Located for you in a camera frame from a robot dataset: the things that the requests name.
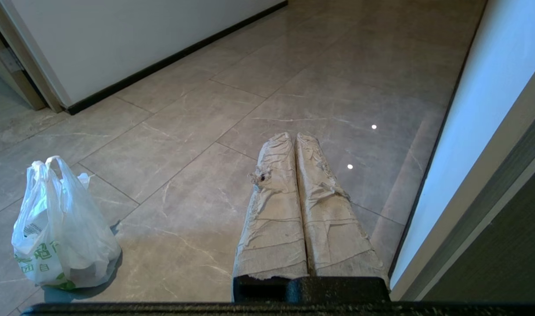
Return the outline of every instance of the black edge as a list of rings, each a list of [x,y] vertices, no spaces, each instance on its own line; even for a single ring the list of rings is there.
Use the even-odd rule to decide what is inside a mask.
[[[107,88],[104,88],[103,90],[92,94],[91,96],[77,102],[76,104],[73,104],[72,106],[69,106],[68,108],[63,107],[63,110],[69,113],[70,115],[77,114],[78,112],[89,108],[93,104],[96,104],[97,102],[107,98],[108,96],[111,96],[112,94],[115,94],[116,92],[127,88],[131,84],[134,84],[135,82],[157,72],[158,70],[161,70],[162,68],[173,64],[174,62],[184,58],[185,56],[195,52],[196,50],[199,50],[211,44],[212,42],[215,42],[215,40],[219,40],[220,38],[223,38],[224,36],[227,36],[232,32],[241,29],[248,24],[251,24],[252,22],[257,21],[260,18],[271,14],[279,10],[280,8],[287,6],[288,4],[288,0],[285,0],[279,4],[275,4],[275,6],[269,7],[263,10],[262,12],[259,12],[258,14],[255,14],[241,22],[238,22],[237,24],[234,24],[233,26],[218,32],[217,34],[213,34],[212,36],[209,36],[208,38],[205,38],[204,40],[201,40],[200,42],[197,42],[189,46],[188,48],[185,48],[184,50],[181,50],[167,58],[164,58],[163,60],[160,60],[159,62],[156,62],[155,64],[152,64],[146,67],[145,69],[140,70],[139,72],[136,72],[135,74],[132,74],[131,76],[128,76],[127,78],[117,83],[111,84],[111,86],[108,86]]]
[[[362,304],[263,304],[199,303],[199,302],[121,302],[36,304],[22,315],[380,315],[380,316],[483,316],[535,315],[535,304],[460,304],[443,302],[372,302]]]
[[[376,276],[303,276],[290,280],[285,292],[291,304],[390,302],[386,283]]]
[[[484,12],[486,12],[487,5],[488,5],[488,2],[487,1],[484,2],[484,7],[482,8],[482,13],[480,14],[480,20],[478,20],[478,24],[476,25],[476,29],[474,30],[474,34],[472,35],[472,40],[470,41],[470,46],[468,47],[468,50],[466,51],[466,55],[464,56],[464,62],[462,62],[462,68],[460,68],[460,72],[458,74],[458,78],[456,79],[454,90],[452,90],[452,95],[450,96],[449,104],[447,106],[445,116],[441,123],[441,128],[439,129],[437,139],[435,140],[435,143],[433,145],[431,156],[429,157],[429,160],[427,161],[427,166],[425,168],[424,177],[421,180],[420,188],[417,190],[416,199],[414,200],[412,209],[409,212],[408,221],[406,222],[404,226],[404,231],[402,231],[402,236],[400,237],[400,242],[398,243],[398,247],[396,248],[396,252],[394,253],[394,258],[392,258],[392,263],[390,264],[390,269],[388,270],[388,278],[392,278],[392,272],[394,272],[394,269],[396,268],[396,263],[398,262],[398,256],[400,256],[400,250],[402,249],[402,246],[404,245],[406,236],[408,236],[409,227],[412,225],[412,219],[416,212],[417,204],[420,201],[421,191],[424,188],[425,180],[427,180],[427,174],[429,173],[429,169],[431,168],[431,163],[433,162],[433,158],[435,156],[435,152],[437,150],[439,140],[441,139],[441,135],[445,127],[446,120],[449,116],[450,108],[452,106],[452,102],[454,101],[454,96],[456,95],[456,91],[458,90],[458,85],[460,84],[460,78],[462,78],[462,72],[464,72],[464,67],[466,67],[466,61],[468,60],[470,49],[472,48],[472,44],[474,44],[474,39],[476,38],[476,33],[478,32],[478,28],[480,27],[480,24],[482,23],[482,18],[484,17]]]
[[[284,302],[287,278],[273,276],[266,280],[258,280],[248,275],[233,278],[233,301],[246,302]]]

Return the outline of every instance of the door frame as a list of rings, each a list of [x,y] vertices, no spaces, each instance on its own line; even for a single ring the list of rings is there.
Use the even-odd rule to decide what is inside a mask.
[[[45,100],[23,72],[20,62],[0,38],[0,78],[34,110],[45,108]]]
[[[535,166],[535,72],[390,293],[422,300]]]
[[[54,112],[61,112],[63,110],[62,102],[57,97],[56,93],[51,89],[48,84],[48,79],[41,71],[41,67],[32,57],[31,52],[27,48],[24,40],[21,38],[19,32],[10,21],[9,17],[4,12],[0,5],[0,46],[1,49],[6,48],[10,50],[10,54],[15,56],[21,64],[23,70],[21,72],[11,72],[12,75],[17,76],[19,82],[29,83],[29,87],[22,84],[20,88],[27,91],[26,96],[31,96],[34,99],[31,90],[37,95],[37,98],[41,100],[41,108],[45,105],[48,106]],[[39,102],[27,100],[36,110],[39,110]]]

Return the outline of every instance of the bag handle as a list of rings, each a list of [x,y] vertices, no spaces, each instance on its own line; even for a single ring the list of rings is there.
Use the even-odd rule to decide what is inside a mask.
[[[76,178],[76,176],[74,176],[74,174],[72,173],[72,170],[70,170],[66,162],[62,160],[60,156],[52,156],[47,158],[45,166],[47,166],[48,170],[51,170],[51,165],[53,164],[53,162],[57,162],[64,181],[71,181]]]
[[[31,256],[46,231],[43,229],[35,239],[23,236],[27,218],[30,215],[30,212],[26,210],[32,210],[36,204],[43,203],[43,200],[37,200],[36,197],[41,196],[46,190],[47,176],[47,167],[42,162],[33,162],[31,167],[27,168],[26,192],[12,232],[12,246],[22,255]]]

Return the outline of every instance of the tile grout line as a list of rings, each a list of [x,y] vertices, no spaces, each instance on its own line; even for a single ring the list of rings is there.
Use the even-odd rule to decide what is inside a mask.
[[[209,80],[210,80],[210,81],[213,81],[213,82],[216,82],[217,84],[222,84],[223,86],[228,86],[229,88],[233,88],[233,89],[240,90],[240,91],[243,91],[243,92],[246,92],[246,93],[249,93],[249,94],[253,94],[253,95],[255,95],[255,96],[258,96],[258,97],[260,97],[260,98],[263,98],[263,99],[266,99],[266,100],[267,100],[267,98],[264,97],[264,96],[260,96],[259,94],[255,94],[255,93],[253,93],[253,92],[249,92],[249,91],[246,91],[246,90],[242,90],[241,88],[237,88],[237,87],[235,87],[235,86],[231,86],[230,84],[226,84],[226,83],[223,83],[223,82],[214,80],[213,78],[210,78]]]
[[[166,182],[164,182],[159,188],[157,188],[154,192],[152,192],[147,198],[145,198],[145,200],[143,200],[139,206],[141,206],[142,204],[144,204],[149,198],[151,198],[156,192],[158,192],[158,190],[160,190],[161,188],[163,188],[163,186],[165,184],[167,184],[168,182],[170,182],[171,180],[173,180],[173,178],[175,178],[180,172],[182,172],[183,170],[185,170],[185,168],[187,166],[189,166],[192,162],[194,162],[197,158],[199,158],[199,156],[201,156],[201,154],[203,154],[203,152],[206,152],[211,146],[213,146],[213,144],[217,143],[217,144],[220,144],[218,142],[218,140],[220,140],[225,134],[227,134],[227,132],[229,132],[234,126],[236,126],[239,122],[241,122],[244,118],[246,118],[250,113],[252,113],[256,108],[258,108],[259,106],[261,106],[265,101],[267,100],[267,98],[264,98],[264,100],[262,102],[260,102],[255,108],[253,108],[251,111],[249,111],[245,116],[243,116],[238,122],[236,122],[233,126],[231,126],[230,128],[227,128],[227,130],[225,132],[223,132],[222,135],[220,135],[215,141],[211,142],[211,144],[209,146],[207,146],[207,148],[205,148],[202,152],[200,152],[197,156],[195,156],[195,158],[191,159],[190,162],[188,162],[185,166],[183,166],[183,168],[181,168],[178,172],[176,172],[171,178],[169,178]],[[132,210],[129,214],[127,214],[121,221],[127,219],[127,217],[129,217],[133,212],[135,212],[135,210],[137,210],[139,208],[139,206],[137,208],[135,208],[134,210]]]
[[[9,147],[4,148],[3,150],[0,150],[0,154],[1,154],[2,152],[5,152],[6,150],[9,150],[10,148],[13,148],[14,146],[17,146],[18,144],[20,144],[20,143],[22,143],[22,142],[25,142],[26,140],[29,140],[29,139],[32,138],[33,136],[37,136],[37,134],[39,134],[40,132],[43,132],[43,131],[45,131],[45,130],[47,130],[47,129],[53,127],[53,126],[55,126],[56,124],[59,124],[60,122],[64,122],[64,121],[69,120],[70,118],[72,118],[72,115],[70,115],[70,114],[68,114],[68,113],[66,113],[66,112],[64,112],[64,113],[65,113],[66,115],[68,115],[68,118],[65,118],[64,120],[61,120],[61,121],[55,122],[55,123],[53,123],[53,124],[50,124],[50,126],[47,126],[46,128],[44,128],[44,129],[42,129],[42,130],[39,130],[39,132],[36,132],[35,134],[33,134],[33,135],[31,135],[31,136],[29,136],[29,137],[27,137],[27,138],[23,138],[22,140],[20,140],[19,142],[16,142],[15,144],[11,144]]]
[[[244,60],[245,58],[247,58],[248,56],[251,56],[253,53],[257,52],[258,50],[261,50],[262,48],[272,44],[273,42],[275,42],[276,40],[278,40],[279,38],[281,38],[282,36],[285,36],[285,34],[289,34],[291,31],[293,31],[295,28],[297,28],[298,26],[300,26],[301,24],[303,24],[304,22],[306,22],[307,20],[310,20],[311,18],[313,18],[314,16],[316,16],[316,14],[318,14],[319,12],[322,12],[323,10],[320,10],[320,11],[317,11],[315,14],[312,14],[311,16],[308,16],[307,18],[303,18],[300,22],[298,22],[296,25],[292,26],[291,28],[289,28],[289,30],[283,32],[281,35],[279,36],[275,36],[272,40],[269,40],[269,42],[267,42],[265,45],[259,47],[259,48],[256,48],[255,50],[251,50],[250,52],[248,53],[244,53],[244,55],[242,56],[242,58],[240,58],[239,60],[237,60],[236,62],[230,64],[229,66],[226,66],[225,68],[223,68],[223,70],[219,71],[218,73],[216,73],[213,77],[209,78],[209,80],[211,81],[214,81],[214,82],[218,82],[220,84],[224,84],[222,82],[219,82],[217,80],[214,80],[213,78],[217,77],[219,74],[221,74],[222,72],[224,72],[225,70],[227,70],[228,68],[234,66],[235,64],[238,64],[239,62],[241,62],[242,60]],[[248,29],[248,30],[252,30],[253,28],[261,25],[262,23],[265,23],[269,20],[272,20],[273,18],[277,18],[277,16],[272,16],[271,18],[268,18],[267,20],[264,20],[263,22],[261,22],[260,24],[257,24],[255,26],[253,26],[251,29]],[[218,44],[217,47],[220,47],[220,48],[223,48],[225,50],[233,50],[233,48],[229,48],[229,47],[226,47],[226,46],[223,46],[222,44]],[[238,89],[238,90],[242,90],[242,89],[239,89],[239,88],[236,88],[235,86],[230,86],[232,88],[235,88],[235,89]],[[249,92],[249,91],[246,91],[246,90],[242,90],[242,91],[245,91],[245,92],[248,92],[248,93],[251,93],[251,94],[255,94],[253,92]],[[267,98],[267,97],[264,97],[264,96],[260,96],[259,94],[255,94],[256,96],[259,96],[259,97],[262,97],[262,98]]]
[[[219,142],[217,142],[217,141],[215,141],[215,143],[217,143],[217,144],[219,144],[219,145],[221,145],[221,146],[223,146],[223,147],[226,147],[226,148],[228,148],[228,149],[230,149],[230,150],[233,150],[233,151],[237,152],[238,154],[242,154],[243,156],[246,156],[246,157],[248,157],[248,158],[254,160],[255,162],[257,162],[257,159],[253,159],[252,157],[248,156],[247,154],[244,154],[243,152],[239,152],[238,150],[235,150],[234,148],[231,148],[231,147],[229,147],[229,146],[226,146],[225,144],[221,144],[221,143],[219,143]]]
[[[94,176],[97,176],[97,178],[100,178],[103,182],[109,184],[112,188],[114,188],[115,190],[118,190],[119,192],[121,192],[121,194],[123,194],[124,196],[126,196],[127,198],[129,198],[129,200],[135,202],[137,204],[137,207],[140,205],[139,202],[133,200],[133,198],[131,198],[129,195],[125,194],[125,192],[119,190],[118,188],[116,188],[113,184],[107,182],[107,180],[105,180],[104,178],[101,178],[101,176],[99,176],[99,174],[97,174],[96,172],[93,172],[92,170],[90,170],[89,168],[87,168],[86,166],[84,166],[83,164],[81,164],[80,162],[77,162],[77,164],[79,164],[80,166],[86,168],[86,170],[88,170],[89,172],[92,172]]]
[[[152,115],[155,114],[154,112],[151,112],[151,111],[147,110],[146,108],[141,108],[140,106],[134,104],[133,102],[129,102],[129,101],[127,101],[127,100],[124,100],[123,98],[120,98],[120,97],[118,97],[118,96],[116,96],[116,95],[112,95],[111,97],[118,98],[119,100],[121,100],[121,101],[123,101],[123,102],[126,102],[126,103],[129,103],[129,104],[131,104],[132,106],[136,106],[137,108],[139,108],[139,109],[141,109],[141,110],[143,110],[143,111],[149,112],[149,113],[152,114]]]
[[[122,132],[122,133],[119,134],[117,137],[115,137],[115,138],[113,138],[112,140],[110,140],[109,142],[103,144],[103,146],[101,146],[100,148],[97,148],[96,150],[94,150],[93,152],[91,152],[90,154],[88,154],[87,156],[85,156],[84,158],[78,160],[78,162],[75,162],[74,164],[80,164],[81,166],[83,166],[84,168],[86,168],[84,165],[82,165],[82,164],[80,163],[82,160],[88,158],[88,157],[91,156],[93,153],[95,153],[95,152],[97,152],[98,150],[104,148],[104,147],[105,147],[107,144],[109,144],[110,142],[113,142],[114,140],[116,140],[117,138],[119,138],[119,136],[125,134],[125,133],[128,132],[129,130],[132,130],[133,128],[135,128],[136,126],[138,126],[139,124],[141,124],[141,123],[144,122],[145,120],[148,120],[149,118],[151,118],[152,116],[155,115],[155,114],[153,114],[153,113],[151,113],[151,112],[149,112],[149,111],[147,111],[147,110],[145,110],[145,112],[148,112],[149,114],[151,114],[151,116],[149,116],[149,117],[145,118],[143,121],[141,121],[141,122],[135,124],[135,126],[133,126],[132,128],[129,128],[129,129],[126,130],[125,132]],[[52,126],[55,126],[56,124],[58,124],[58,123],[60,123],[60,122],[56,122],[55,124],[52,124],[52,125],[49,126],[48,128],[50,128],[50,127],[52,127]],[[39,134],[40,132],[42,132],[42,131],[44,131],[44,130],[39,131],[38,133],[36,133],[36,134],[34,134],[34,135],[32,135],[32,136],[26,138],[25,140],[28,140],[29,138],[32,138],[33,136],[36,136],[37,134]],[[20,144],[21,142],[24,142],[25,140],[21,140],[20,142],[17,142],[17,143],[15,143],[15,144],[13,144],[11,147],[6,148],[6,150],[9,150],[10,148],[16,146],[17,144]],[[4,208],[2,208],[2,209],[0,210],[0,212],[2,212],[3,210],[6,210],[9,206],[11,206],[11,205],[14,204],[15,202],[19,201],[20,198],[18,198],[18,199],[15,200],[14,202],[11,202],[10,204],[4,206]]]
[[[310,62],[308,62],[308,63],[306,64],[306,66],[304,66],[304,68],[302,68],[302,69],[299,71],[299,73],[302,72],[303,70],[305,70],[306,68],[308,68],[309,66],[311,66],[312,64],[314,64],[314,62],[315,62],[320,56],[322,56],[322,55],[325,54],[328,50],[330,50],[330,48],[332,48],[333,46],[335,46],[335,44],[336,44],[337,42],[339,42],[340,40],[342,40],[343,38],[345,38],[345,36],[346,36],[347,34],[349,34],[349,32],[351,32],[351,30],[353,30],[353,28],[354,28],[355,26],[357,26],[358,24],[360,24],[360,20],[357,21],[356,23],[354,23],[352,26],[350,26],[345,32],[343,32],[343,34],[341,34],[340,36],[338,36],[338,37],[336,38],[336,40],[334,40],[333,42],[331,42],[330,44],[328,44],[328,46],[325,47],[324,50],[322,50],[322,52],[321,52],[320,54],[317,54],[316,57],[312,58],[312,60],[310,60]]]
[[[353,204],[353,205],[355,205],[355,206],[358,206],[358,207],[360,207],[360,208],[363,208],[363,210],[367,210],[367,211],[369,211],[369,212],[371,212],[371,213],[373,213],[373,214],[376,214],[376,215],[378,215],[378,216],[380,216],[380,217],[382,217],[382,218],[386,218],[387,220],[390,220],[391,222],[395,222],[395,223],[398,224],[398,225],[406,226],[405,224],[400,224],[399,222],[396,222],[395,220],[393,220],[393,219],[391,219],[391,218],[388,218],[388,217],[386,217],[386,216],[383,216],[382,214],[378,214],[377,212],[374,212],[374,211],[372,211],[372,210],[369,210],[368,208],[364,208],[363,206],[360,206],[360,205],[357,204],[357,203],[351,202],[351,204]]]
[[[20,313],[22,313],[23,311],[20,309],[20,305],[22,305],[23,303],[25,303],[27,300],[29,300],[31,298],[31,296],[34,296],[37,292],[39,292],[41,290],[41,287],[39,287],[36,291],[34,291],[33,293],[31,293],[30,296],[27,296],[27,298],[25,300],[23,300],[23,302],[21,302],[20,304],[18,304],[18,306],[16,306],[16,310],[18,310]]]
[[[276,36],[275,38],[273,38],[273,40],[270,40],[269,42],[267,42],[265,45],[257,48],[256,50],[253,50],[252,52],[250,52],[249,54],[246,54],[243,58],[241,58],[240,60],[238,60],[237,62],[235,62],[234,64],[231,64],[231,66],[234,66],[235,64],[241,62],[241,60],[247,58],[248,56],[251,56],[253,53],[257,52],[258,50],[261,50],[262,48],[266,47],[266,46],[269,46],[270,44],[272,44],[273,42],[275,42],[276,40],[278,40],[279,38],[285,36],[285,35],[288,35],[290,34],[295,28],[297,28],[298,26],[300,26],[301,24],[303,24],[304,22],[308,21],[308,20],[311,20],[312,18],[314,18],[316,16],[316,14],[313,14],[312,16],[309,16],[308,18],[304,18],[303,20],[301,20],[301,22],[298,22],[295,26],[293,26],[292,28],[289,28],[289,30],[283,32],[283,34],[279,35],[279,36]],[[231,88],[235,88],[235,89],[238,89],[238,90],[241,90],[241,91],[244,91],[244,92],[248,92],[248,93],[251,93],[251,94],[255,94],[256,96],[259,96],[259,97],[262,97],[262,98],[265,98],[267,100],[267,98],[269,98],[270,96],[272,96],[273,94],[275,94],[275,92],[277,92],[282,86],[284,86],[285,84],[287,84],[287,82],[289,82],[290,80],[292,80],[293,78],[295,78],[300,72],[302,72],[304,69],[306,69],[308,66],[310,66],[310,64],[312,64],[312,62],[314,62],[314,60],[316,58],[318,58],[319,56],[321,56],[323,53],[325,53],[335,42],[337,42],[338,40],[340,40],[343,36],[345,36],[345,34],[349,32],[349,29],[341,36],[339,36],[339,38],[337,38],[334,42],[330,43],[327,47],[324,48],[324,50],[322,50],[322,52],[320,52],[320,54],[316,55],[314,58],[312,58],[312,60],[310,62],[308,62],[307,64],[305,64],[300,70],[298,70],[289,80],[287,80],[286,82],[284,82],[283,85],[281,85],[279,88],[277,88],[275,91],[273,91],[271,94],[269,94],[269,96],[260,96],[259,94],[255,94],[254,92],[250,92],[250,91],[247,91],[247,90],[242,90],[241,88],[236,88],[235,86],[231,86],[230,84],[226,84],[226,83],[222,83],[220,81],[217,81],[215,80],[214,78],[217,77],[220,73],[224,72],[225,70],[227,70],[228,68],[230,68],[231,66],[228,66],[226,68],[224,68],[221,72],[219,72],[218,74],[215,74],[213,77],[211,77],[209,80],[211,81],[214,81],[214,82],[217,82],[217,83],[220,83],[220,84],[223,84],[225,86],[230,86]]]
[[[331,45],[329,45],[329,46],[328,46],[322,53],[320,53],[318,56],[320,56],[321,54],[323,54],[324,52],[326,52],[326,50],[328,50],[328,49],[330,48],[330,46],[331,46]],[[291,80],[293,80],[294,78],[296,78],[296,77],[297,77],[297,76],[298,76],[304,69],[306,69],[306,67],[307,67],[308,65],[304,66],[301,70],[299,70],[299,71],[297,72],[297,74],[295,74],[294,76],[292,76],[291,78],[289,78],[289,80],[287,80],[287,81],[285,81],[283,84],[281,84],[281,86],[279,86],[279,88],[277,88],[275,91],[273,91],[269,96],[267,96],[267,97],[262,97],[262,96],[260,96],[260,97],[264,98],[264,100],[263,100],[260,104],[258,104],[258,106],[256,106],[253,110],[251,110],[250,112],[248,112],[248,114],[246,114],[246,115],[245,115],[241,120],[239,120],[236,124],[234,124],[233,126],[231,126],[231,128],[229,128],[226,132],[224,132],[224,134],[221,135],[217,140],[215,140],[215,142],[218,142],[218,141],[219,141],[225,134],[227,134],[227,132],[229,132],[232,128],[234,128],[234,126],[236,126],[239,122],[241,122],[242,120],[244,120],[245,118],[247,118],[253,111],[256,110],[256,108],[259,108],[259,107],[260,107],[262,104],[264,104],[269,98],[271,98],[274,94],[276,94],[277,92],[279,92],[279,90],[280,90],[281,88],[283,88],[283,86],[285,86],[285,85],[288,84]]]
[[[22,199],[23,196],[21,196],[20,198],[18,198],[17,200],[15,200],[14,202],[8,204],[8,206],[4,206],[4,208],[2,208],[2,210],[0,210],[0,212],[2,212],[3,210],[6,210],[7,208],[9,208],[10,206],[12,206],[12,204],[16,203],[17,201],[19,201],[20,199]]]
[[[349,28],[344,34],[342,34],[341,36],[339,36],[339,38],[337,38],[337,40],[335,40],[332,44],[330,44],[330,45],[328,46],[328,48],[326,48],[326,50],[324,50],[324,52],[322,52],[322,53],[326,53],[332,46],[335,46],[335,44],[336,44],[337,42],[339,42],[340,40],[343,40],[343,39],[347,36],[347,34],[349,34],[349,33],[352,31],[352,29],[353,29],[355,26],[359,25],[359,24],[360,24],[360,21],[359,21],[359,22],[356,22],[356,23],[355,23],[353,26],[351,26],[351,28]],[[310,62],[310,63],[308,64],[308,66],[310,66],[311,64],[313,64],[314,61],[315,61],[315,60],[312,60],[312,62]],[[416,96],[413,96],[413,95],[411,95],[411,94],[407,94],[407,93],[398,93],[398,92],[396,92],[396,89],[389,89],[389,88],[386,88],[386,87],[374,86],[374,85],[372,85],[372,84],[368,84],[368,83],[366,83],[366,81],[364,81],[364,80],[357,80],[357,79],[345,78],[345,77],[343,77],[343,76],[341,76],[341,75],[328,75],[328,74],[324,74],[323,72],[318,72],[318,71],[315,70],[315,69],[312,69],[312,71],[313,71],[313,72],[316,72],[317,74],[322,74],[322,75],[325,75],[325,76],[331,76],[331,77],[334,77],[334,78],[340,78],[340,79],[342,79],[342,80],[348,80],[348,81],[350,81],[350,82],[357,83],[357,84],[362,84],[362,85],[364,85],[364,86],[370,86],[371,88],[378,89],[378,90],[380,90],[380,91],[382,91],[382,92],[385,92],[386,94],[392,94],[392,95],[396,95],[396,96],[399,96],[399,97],[413,98],[413,99],[416,99],[416,100],[419,100],[419,101],[422,101],[422,102],[428,102],[428,103],[431,103],[431,104],[435,104],[435,105],[437,105],[437,106],[441,106],[441,107],[443,107],[443,108],[446,107],[446,105],[441,105],[441,103],[440,103],[440,102],[437,102],[437,101],[426,100],[426,99],[423,99],[423,98],[420,98],[420,97],[416,97]]]

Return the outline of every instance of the wooden door frame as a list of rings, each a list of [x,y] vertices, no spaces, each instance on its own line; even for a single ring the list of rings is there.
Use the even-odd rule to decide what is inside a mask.
[[[34,110],[45,108],[43,100],[38,90],[31,84],[31,80],[22,70],[22,66],[16,61],[12,51],[8,49],[5,42],[0,38],[0,78],[6,82],[14,92],[29,104]]]
[[[17,32],[1,5],[0,41],[4,46],[11,48],[14,55],[20,60],[20,63],[24,68],[24,72],[22,72],[21,75],[30,82],[30,88],[36,90],[35,92],[41,95],[41,99],[43,99],[44,103],[49,106],[51,110],[57,113],[61,112],[63,110],[62,102],[57,97],[57,94],[51,89],[47,77],[41,71],[39,64],[32,57],[24,40],[21,38],[19,32]]]

